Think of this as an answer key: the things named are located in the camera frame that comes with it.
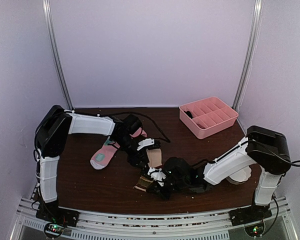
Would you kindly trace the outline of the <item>striped beige maroon sock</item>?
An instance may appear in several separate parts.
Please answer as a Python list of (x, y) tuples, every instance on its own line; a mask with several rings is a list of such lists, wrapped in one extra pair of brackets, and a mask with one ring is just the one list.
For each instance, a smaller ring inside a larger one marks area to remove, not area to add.
[(133, 187), (136, 190), (146, 192), (150, 185), (154, 182), (154, 179), (149, 175), (158, 167), (162, 166), (162, 150), (160, 148), (146, 150), (146, 154), (149, 160), (147, 164), (148, 168), (141, 173), (137, 184)]

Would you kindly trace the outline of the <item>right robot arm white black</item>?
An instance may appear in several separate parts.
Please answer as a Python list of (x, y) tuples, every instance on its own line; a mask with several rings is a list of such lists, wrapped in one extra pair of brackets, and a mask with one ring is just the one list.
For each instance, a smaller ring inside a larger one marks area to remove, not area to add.
[(173, 192), (205, 193), (224, 179), (251, 165), (259, 165), (261, 175), (253, 194), (253, 205), (246, 210), (249, 220), (258, 220), (270, 204), (281, 178), (300, 168), (300, 160), (291, 161), (284, 134), (252, 125), (234, 147), (214, 160), (203, 159), (189, 165), (183, 158), (171, 157), (161, 168), (151, 167), (147, 176), (152, 183), (146, 192), (169, 199)]

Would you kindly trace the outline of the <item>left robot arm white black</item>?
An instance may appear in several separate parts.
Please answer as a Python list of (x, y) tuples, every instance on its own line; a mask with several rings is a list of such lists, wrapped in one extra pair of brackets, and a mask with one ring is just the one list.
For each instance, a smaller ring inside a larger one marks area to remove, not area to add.
[(69, 135), (88, 134), (106, 136), (109, 147), (119, 148), (128, 156), (130, 165), (148, 169), (148, 150), (161, 147), (159, 139), (147, 137), (137, 114), (128, 112), (124, 119), (115, 115), (80, 114), (54, 105), (36, 129), (33, 155), (37, 162), (36, 178), (42, 213), (51, 222), (62, 218), (58, 204), (58, 163)]

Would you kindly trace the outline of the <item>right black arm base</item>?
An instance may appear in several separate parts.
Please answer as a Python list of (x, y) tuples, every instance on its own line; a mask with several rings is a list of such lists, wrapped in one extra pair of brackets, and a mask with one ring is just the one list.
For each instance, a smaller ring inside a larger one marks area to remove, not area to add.
[(233, 226), (238, 226), (260, 221), (265, 218), (270, 218), (272, 216), (272, 211), (268, 205), (251, 205), (248, 207), (231, 210), (228, 214), (231, 224)]

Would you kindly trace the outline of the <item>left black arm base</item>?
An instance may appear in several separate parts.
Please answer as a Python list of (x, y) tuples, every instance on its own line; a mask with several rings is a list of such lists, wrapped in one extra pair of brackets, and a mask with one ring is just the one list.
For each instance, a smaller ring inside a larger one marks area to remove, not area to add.
[(78, 211), (64, 208), (58, 208), (54, 213), (51, 213), (47, 209), (40, 208), (36, 211), (35, 217), (66, 227), (76, 227), (79, 215), (80, 213)]

